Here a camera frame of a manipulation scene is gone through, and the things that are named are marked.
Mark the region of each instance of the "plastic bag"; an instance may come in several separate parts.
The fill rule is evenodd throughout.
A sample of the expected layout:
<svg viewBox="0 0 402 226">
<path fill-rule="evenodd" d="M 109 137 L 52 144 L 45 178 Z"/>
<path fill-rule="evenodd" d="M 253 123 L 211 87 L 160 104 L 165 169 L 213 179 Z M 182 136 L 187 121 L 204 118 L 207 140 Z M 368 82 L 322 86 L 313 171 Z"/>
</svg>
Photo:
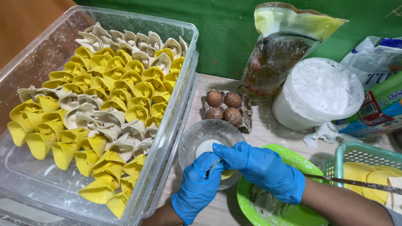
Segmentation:
<svg viewBox="0 0 402 226">
<path fill-rule="evenodd" d="M 340 62 L 356 74 L 368 91 L 402 70 L 402 38 L 369 36 Z"/>
<path fill-rule="evenodd" d="M 274 95 L 290 69 L 347 22 L 280 2 L 258 5 L 254 19 L 260 37 L 239 87 L 254 102 Z"/>
<path fill-rule="evenodd" d="M 357 138 L 402 129 L 402 72 L 366 91 L 356 114 L 333 123 L 339 133 Z"/>
</svg>

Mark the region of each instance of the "blue glove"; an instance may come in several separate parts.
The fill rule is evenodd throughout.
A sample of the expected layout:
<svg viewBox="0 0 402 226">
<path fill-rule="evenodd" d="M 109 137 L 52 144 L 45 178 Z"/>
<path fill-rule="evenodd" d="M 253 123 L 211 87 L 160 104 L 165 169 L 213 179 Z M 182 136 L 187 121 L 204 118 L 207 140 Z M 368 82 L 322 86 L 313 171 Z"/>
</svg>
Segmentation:
<svg viewBox="0 0 402 226">
<path fill-rule="evenodd" d="M 226 162 L 226 169 L 237 169 L 253 184 L 275 195 L 278 200 L 298 205 L 306 181 L 297 169 L 283 163 L 281 156 L 268 148 L 255 148 L 239 142 L 233 148 L 213 144 L 213 152 Z"/>
<path fill-rule="evenodd" d="M 219 159 L 213 152 L 204 152 L 184 169 L 180 190 L 172 195 L 172 206 L 186 224 L 192 224 L 197 214 L 215 198 L 224 170 L 223 161 L 215 164 Z"/>
</svg>

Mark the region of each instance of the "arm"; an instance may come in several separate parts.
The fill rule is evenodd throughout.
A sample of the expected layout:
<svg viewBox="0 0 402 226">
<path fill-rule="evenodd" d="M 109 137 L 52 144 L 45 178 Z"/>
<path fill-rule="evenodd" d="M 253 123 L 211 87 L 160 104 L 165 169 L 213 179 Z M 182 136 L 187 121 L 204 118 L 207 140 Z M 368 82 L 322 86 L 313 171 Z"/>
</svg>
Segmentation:
<svg viewBox="0 0 402 226">
<path fill-rule="evenodd" d="M 338 226 L 394 225 L 384 207 L 345 188 L 306 179 L 301 200 L 301 205 Z"/>
<path fill-rule="evenodd" d="M 174 211 L 172 204 L 168 203 L 156 209 L 152 216 L 142 220 L 141 226 L 176 226 L 183 222 Z"/>
</svg>

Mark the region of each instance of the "teal basket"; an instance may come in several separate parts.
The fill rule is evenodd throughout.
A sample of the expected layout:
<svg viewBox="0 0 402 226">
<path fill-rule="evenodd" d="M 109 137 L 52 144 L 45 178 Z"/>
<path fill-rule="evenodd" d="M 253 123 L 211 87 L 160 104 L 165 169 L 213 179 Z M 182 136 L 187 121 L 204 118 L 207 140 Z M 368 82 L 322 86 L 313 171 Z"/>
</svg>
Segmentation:
<svg viewBox="0 0 402 226">
<path fill-rule="evenodd" d="M 325 175 L 343 178 L 344 162 L 391 166 L 402 170 L 402 154 L 357 141 L 347 141 L 341 143 L 335 150 L 335 156 L 325 163 Z M 343 184 L 335 182 L 335 186 L 343 187 Z"/>
</svg>

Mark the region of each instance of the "egg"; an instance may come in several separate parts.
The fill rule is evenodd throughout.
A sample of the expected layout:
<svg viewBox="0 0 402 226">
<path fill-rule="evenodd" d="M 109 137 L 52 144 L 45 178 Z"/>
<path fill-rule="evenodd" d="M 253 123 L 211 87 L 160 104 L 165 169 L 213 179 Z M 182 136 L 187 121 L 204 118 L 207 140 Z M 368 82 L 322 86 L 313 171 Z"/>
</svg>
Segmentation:
<svg viewBox="0 0 402 226">
<path fill-rule="evenodd" d="M 235 92 L 230 92 L 225 96 L 225 104 L 228 107 L 239 108 L 242 105 L 242 99 L 239 94 Z"/>
<path fill-rule="evenodd" d="M 205 118 L 222 120 L 222 119 L 224 119 L 224 113 L 222 112 L 221 109 L 219 109 L 217 107 L 213 107 L 205 113 Z"/>
<path fill-rule="evenodd" d="M 224 120 L 233 126 L 238 126 L 242 122 L 242 115 L 238 109 L 230 107 L 224 113 Z"/>
<path fill-rule="evenodd" d="M 223 102 L 223 96 L 221 92 L 217 90 L 211 90 L 207 94 L 207 103 L 211 107 L 219 107 Z"/>
</svg>

